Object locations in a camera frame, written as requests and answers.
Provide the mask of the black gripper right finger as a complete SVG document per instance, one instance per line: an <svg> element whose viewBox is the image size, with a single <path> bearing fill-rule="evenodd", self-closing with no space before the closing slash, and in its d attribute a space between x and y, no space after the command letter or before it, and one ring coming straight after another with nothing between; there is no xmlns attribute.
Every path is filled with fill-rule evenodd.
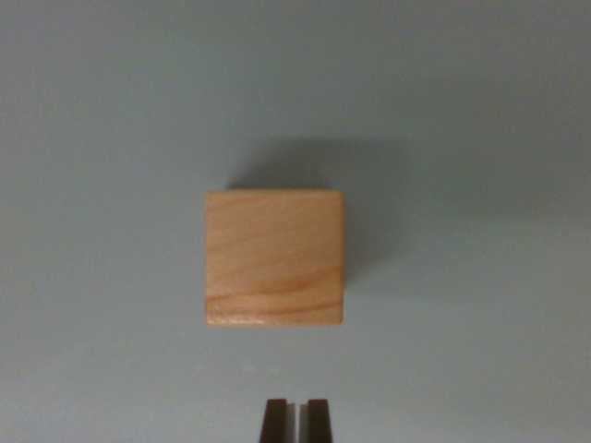
<svg viewBox="0 0 591 443"><path fill-rule="evenodd" d="M332 423L327 399L312 399L299 410L300 443L332 443Z"/></svg>

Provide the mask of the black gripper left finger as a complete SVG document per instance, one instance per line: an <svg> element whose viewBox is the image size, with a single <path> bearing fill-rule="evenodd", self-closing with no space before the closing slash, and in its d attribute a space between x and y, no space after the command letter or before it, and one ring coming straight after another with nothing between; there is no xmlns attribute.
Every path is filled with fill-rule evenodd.
<svg viewBox="0 0 591 443"><path fill-rule="evenodd" d="M265 405L259 443L294 443L296 409L287 399L269 399Z"/></svg>

